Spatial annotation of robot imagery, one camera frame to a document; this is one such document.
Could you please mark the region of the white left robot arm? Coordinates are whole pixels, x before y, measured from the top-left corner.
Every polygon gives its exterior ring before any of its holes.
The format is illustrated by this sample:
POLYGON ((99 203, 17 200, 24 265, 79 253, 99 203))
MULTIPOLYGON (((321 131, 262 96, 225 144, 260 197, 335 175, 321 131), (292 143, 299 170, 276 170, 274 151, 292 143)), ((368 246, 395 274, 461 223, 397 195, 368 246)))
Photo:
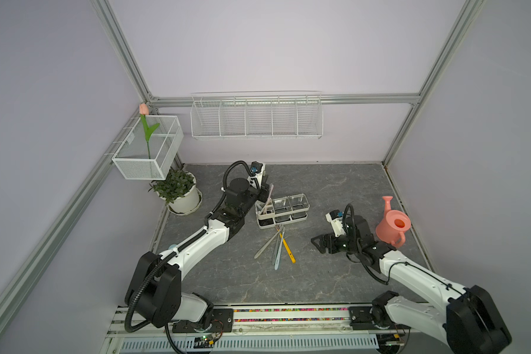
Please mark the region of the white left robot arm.
POLYGON ((225 199, 207 224, 172 249, 141 256, 125 295, 128 333, 147 325, 165 327, 186 321, 206 330, 211 325, 213 304, 197 294, 182 291, 182 280, 210 252, 232 239, 245 224, 256 202, 266 202, 267 178, 235 178, 225 189, 225 199))

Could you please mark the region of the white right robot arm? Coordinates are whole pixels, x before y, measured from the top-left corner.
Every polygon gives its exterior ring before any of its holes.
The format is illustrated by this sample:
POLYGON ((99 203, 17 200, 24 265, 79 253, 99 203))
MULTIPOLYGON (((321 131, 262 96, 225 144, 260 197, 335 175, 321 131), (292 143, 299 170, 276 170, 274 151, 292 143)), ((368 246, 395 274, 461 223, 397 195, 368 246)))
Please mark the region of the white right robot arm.
POLYGON ((512 343, 485 289, 451 282, 410 260, 396 247, 375 239, 364 218, 334 210, 327 220, 332 232, 311 239, 320 253, 342 252, 378 283, 398 281, 426 301, 417 303, 386 291, 373 300, 370 310, 351 310, 354 329, 405 325, 443 342, 453 353, 500 353, 512 343))

